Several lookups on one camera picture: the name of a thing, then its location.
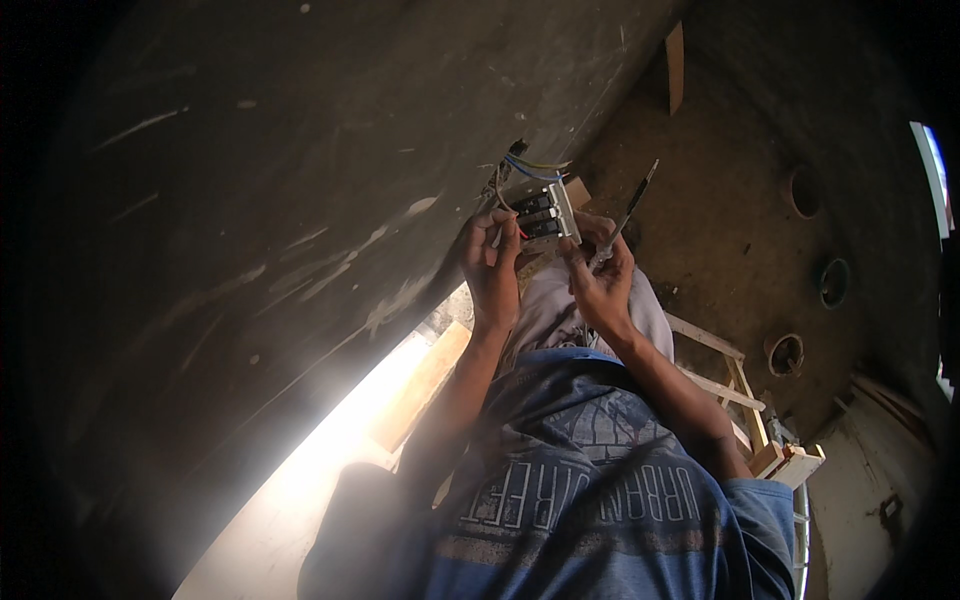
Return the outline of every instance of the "blue wire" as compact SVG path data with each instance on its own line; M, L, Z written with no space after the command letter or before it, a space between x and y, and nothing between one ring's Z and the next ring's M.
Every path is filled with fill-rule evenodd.
M522 173L523 175L527 176L532 180L544 180L544 181L563 181L564 180L564 176L562 175L537 175L535 173L531 173L530 171L527 171L526 169L518 165L516 161L510 158L509 156L504 156L503 158L510 164L514 165L514 168L517 169L520 173Z

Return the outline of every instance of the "screwdriver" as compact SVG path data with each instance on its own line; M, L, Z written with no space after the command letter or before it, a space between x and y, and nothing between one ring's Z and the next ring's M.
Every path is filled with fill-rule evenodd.
M616 229L613 230L613 234L607 239L603 246L597 249L596 254L593 255L593 258L590 259L590 272L596 273L600 267L603 266L603 263L606 262L611 256L613 256L613 240L616 239L616 236L620 234L620 231L623 230L624 226L627 225L627 221L630 220L630 215L634 214L636 206L640 204L640 198L643 197L643 193L647 191L647 185L650 184L650 180L654 176L654 172L657 171L657 166L660 164L660 159L654 160L654 166L650 167L650 173L647 173L647 177L643 178L643 181L640 182L640 185L636 187L636 192L634 192L634 197L630 200L630 204L627 206L627 212L623 215L623 218L620 219L620 222L616 224Z

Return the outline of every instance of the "hand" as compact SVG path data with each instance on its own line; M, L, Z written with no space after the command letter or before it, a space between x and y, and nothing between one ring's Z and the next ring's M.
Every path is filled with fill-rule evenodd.
M595 248L606 242L616 225L610 219L584 213L574 213L574 216L577 228L586 240L585 250L592 256ZM560 252L570 271L570 291L577 301L577 308L584 321L605 339L627 336L634 329L627 307L634 278L634 256L621 235L616 236L612 251L613 256L599 272L592 274L584 251L568 238L560 242Z
M473 315L481 329L507 334L516 324L519 290L516 258L520 254L520 229L516 213L495 209L467 221L460 266L473 296ZM493 247L496 234L500 243Z

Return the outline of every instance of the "electrical box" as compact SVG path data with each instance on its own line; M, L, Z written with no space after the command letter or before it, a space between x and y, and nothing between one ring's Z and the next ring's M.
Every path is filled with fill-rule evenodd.
M520 239L524 254L552 252L565 237L580 245L580 230L573 221L573 208L562 182L550 183L536 196L519 200L510 208L516 211L516 224L526 235Z

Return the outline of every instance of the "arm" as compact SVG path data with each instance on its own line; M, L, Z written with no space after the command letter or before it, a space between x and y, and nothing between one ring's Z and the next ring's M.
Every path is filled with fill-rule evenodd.
M463 235L461 267L473 297L473 335L453 374L403 449L397 475L415 502L431 502L467 445L507 337L516 323L520 253L515 213L473 217ZM500 244L493 247L498 232Z
M587 239L599 243L613 231L613 222L578 215ZM736 449L726 411L643 337L630 319L627 300L634 274L634 258L617 236L613 257L594 275L583 252L568 240L561 242L570 287L577 308L588 325L603 337L636 383L644 399L664 425L676 434L684 449L718 481L752 477Z

